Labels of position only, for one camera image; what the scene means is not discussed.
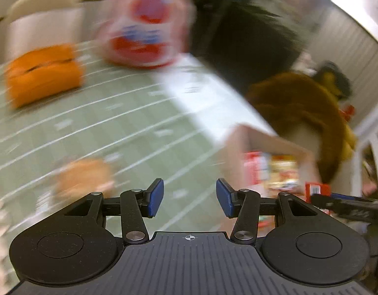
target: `barcode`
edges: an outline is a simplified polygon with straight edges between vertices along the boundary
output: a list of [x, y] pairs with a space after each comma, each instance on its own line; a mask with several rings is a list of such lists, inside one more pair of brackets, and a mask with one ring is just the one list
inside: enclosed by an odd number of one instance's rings
[[313, 194], [321, 194], [320, 193], [320, 185], [310, 185], [310, 194], [313, 195]]

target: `table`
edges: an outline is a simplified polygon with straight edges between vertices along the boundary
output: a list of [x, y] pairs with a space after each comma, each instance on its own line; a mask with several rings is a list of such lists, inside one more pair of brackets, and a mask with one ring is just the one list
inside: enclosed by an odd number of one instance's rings
[[[0, 198], [13, 238], [59, 208], [56, 170], [68, 158], [100, 157], [115, 172], [118, 192], [165, 181], [157, 230], [218, 230], [224, 215], [215, 181], [218, 150], [236, 123], [273, 134], [230, 86], [190, 55], [157, 71], [112, 66], [79, 44], [82, 88], [19, 110], [10, 108], [0, 67]], [[120, 218], [106, 228], [121, 235]], [[7, 258], [9, 284], [17, 283]]]

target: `gray ribbed plate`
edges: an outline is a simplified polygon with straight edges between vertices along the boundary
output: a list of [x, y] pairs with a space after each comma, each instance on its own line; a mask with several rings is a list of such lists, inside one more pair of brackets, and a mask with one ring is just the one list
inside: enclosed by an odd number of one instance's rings
[[47, 288], [23, 282], [11, 295], [360, 295], [355, 281], [330, 288], [296, 284], [274, 273], [249, 245], [224, 233], [158, 232], [126, 248], [117, 264], [87, 283]]

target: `cardboard box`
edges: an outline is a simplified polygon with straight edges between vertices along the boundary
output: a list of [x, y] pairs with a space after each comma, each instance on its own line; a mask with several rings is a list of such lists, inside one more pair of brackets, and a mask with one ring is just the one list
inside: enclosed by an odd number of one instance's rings
[[[239, 125], [229, 135], [225, 146], [220, 151], [220, 158], [224, 162], [221, 164], [222, 175], [235, 190], [247, 186], [243, 156], [246, 152], [255, 150], [273, 155], [293, 155], [297, 159], [300, 190], [303, 194], [306, 182], [321, 182], [312, 152], [278, 136], [265, 134], [247, 125]], [[226, 218], [222, 224], [221, 231], [226, 231], [230, 235], [235, 221], [236, 219], [230, 220]], [[259, 236], [266, 233], [266, 230], [259, 229]]]

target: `orange napkin pack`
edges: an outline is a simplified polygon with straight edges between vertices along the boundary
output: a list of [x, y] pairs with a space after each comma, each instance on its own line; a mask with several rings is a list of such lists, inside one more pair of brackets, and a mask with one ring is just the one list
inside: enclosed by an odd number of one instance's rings
[[14, 108], [82, 84], [83, 71], [70, 44], [30, 51], [7, 65], [8, 94]]

